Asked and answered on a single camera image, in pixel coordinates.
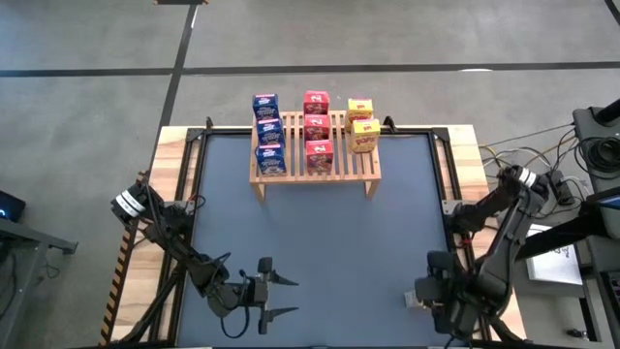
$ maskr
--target concrete floor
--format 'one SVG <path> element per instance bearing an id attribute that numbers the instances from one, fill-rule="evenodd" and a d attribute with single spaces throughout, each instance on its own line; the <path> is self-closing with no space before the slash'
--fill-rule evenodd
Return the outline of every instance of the concrete floor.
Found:
<path id="1" fill-rule="evenodd" d="M 170 68 L 186 15 L 147 0 L 0 0 L 0 70 Z M 620 27 L 603 0 L 213 0 L 199 8 L 185 66 L 614 60 Z M 19 348 L 97 343 L 121 234 L 109 200 L 148 166 L 169 81 L 0 79 L 0 188 L 28 203 L 29 225 L 80 242 L 72 258 L 50 253 L 62 273 L 38 287 Z M 248 124 L 252 94 L 277 92 L 292 110 L 306 89 L 342 109 L 372 97 L 401 124 L 471 123 L 492 143 L 608 104 L 620 71 L 183 77 L 170 124 Z M 563 133 L 498 149 L 545 149 Z M 570 159 L 562 170 L 586 178 Z M 611 346 L 562 334 L 583 327 L 577 300 L 518 300 L 538 343 Z"/>

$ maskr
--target cereal box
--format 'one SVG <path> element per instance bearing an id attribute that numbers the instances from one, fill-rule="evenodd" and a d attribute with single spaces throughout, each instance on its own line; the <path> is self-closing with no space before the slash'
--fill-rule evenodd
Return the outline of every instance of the cereal box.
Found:
<path id="1" fill-rule="evenodd" d="M 347 117 L 345 117 L 345 130 L 351 131 L 351 125 L 354 120 L 367 120 L 372 118 L 372 100 L 371 99 L 349 99 L 349 109 Z"/>
<path id="2" fill-rule="evenodd" d="M 379 120 L 354 120 L 351 131 L 351 151 L 356 153 L 372 151 L 377 146 L 380 133 Z"/>
<path id="3" fill-rule="evenodd" d="M 303 137 L 307 141 L 328 140 L 331 132 L 329 115 L 305 115 L 303 117 Z"/>
<path id="4" fill-rule="evenodd" d="M 306 172 L 330 173 L 333 163 L 333 144 L 331 140 L 306 142 Z"/>
<path id="5" fill-rule="evenodd" d="M 278 111 L 278 95 L 264 94 L 252 97 L 252 109 L 257 121 L 280 118 Z"/>
<path id="6" fill-rule="evenodd" d="M 284 143 L 284 130 L 282 120 L 279 118 L 257 122 L 256 130 L 259 135 L 259 145 Z"/>
<path id="7" fill-rule="evenodd" d="M 257 146 L 256 160 L 261 174 L 264 176 L 285 175 L 287 173 L 283 144 Z"/>
<path id="8" fill-rule="evenodd" d="M 303 98 L 303 114 L 327 114 L 329 94 L 325 91 L 306 91 Z"/>

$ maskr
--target white paper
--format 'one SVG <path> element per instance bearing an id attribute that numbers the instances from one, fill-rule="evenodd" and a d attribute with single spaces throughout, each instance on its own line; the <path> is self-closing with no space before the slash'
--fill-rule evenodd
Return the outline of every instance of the white paper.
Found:
<path id="1" fill-rule="evenodd" d="M 532 224 L 527 236 L 543 232 L 551 227 Z M 526 261 L 530 280 L 550 281 L 582 285 L 574 246 L 565 246 Z"/>

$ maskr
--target blue cereal box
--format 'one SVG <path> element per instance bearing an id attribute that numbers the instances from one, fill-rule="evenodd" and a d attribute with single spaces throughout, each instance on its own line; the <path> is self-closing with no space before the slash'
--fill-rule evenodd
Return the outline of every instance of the blue cereal box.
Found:
<path id="1" fill-rule="evenodd" d="M 255 95 L 252 98 L 252 108 L 257 121 L 280 118 L 277 94 Z"/>
<path id="2" fill-rule="evenodd" d="M 259 145 L 284 143 L 284 130 L 282 129 L 281 119 L 261 120 L 257 122 L 256 129 L 259 134 Z"/>
<path id="3" fill-rule="evenodd" d="M 284 145 L 259 145 L 256 148 L 256 160 L 264 176 L 285 175 L 287 167 L 284 163 Z"/>

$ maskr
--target wooden shelf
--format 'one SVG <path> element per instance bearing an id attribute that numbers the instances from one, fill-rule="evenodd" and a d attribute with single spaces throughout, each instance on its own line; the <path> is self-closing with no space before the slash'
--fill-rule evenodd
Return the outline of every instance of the wooden shelf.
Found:
<path id="1" fill-rule="evenodd" d="M 305 171 L 305 141 L 303 139 L 303 112 L 284 111 L 280 113 L 285 131 L 286 175 L 262 176 L 254 150 L 259 143 L 256 119 L 252 128 L 252 149 L 250 155 L 250 184 L 259 200 L 264 201 L 265 186 L 271 184 L 325 184 L 341 182 L 363 182 L 367 199 L 372 199 L 381 181 L 379 146 L 368 153 L 352 153 L 349 148 L 349 134 L 344 130 L 344 111 L 331 111 L 331 134 L 333 142 L 333 164 L 329 174 L 309 174 Z"/>

